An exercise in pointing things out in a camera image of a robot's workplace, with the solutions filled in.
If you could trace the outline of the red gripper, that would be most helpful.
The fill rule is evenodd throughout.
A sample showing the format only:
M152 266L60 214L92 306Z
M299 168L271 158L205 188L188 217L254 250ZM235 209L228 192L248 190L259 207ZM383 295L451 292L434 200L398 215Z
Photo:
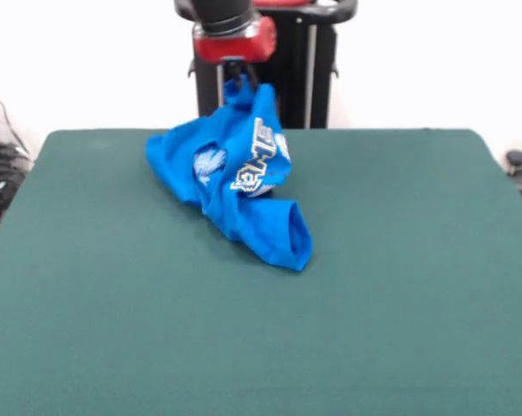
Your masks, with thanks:
M259 80L251 62L266 62L271 58L277 46L277 30L273 19L268 16L256 16L243 29L225 36L207 35L195 23L192 40L195 52L206 62L244 61L243 65L242 62L226 63L228 80L236 87L241 86L246 94L254 95Z

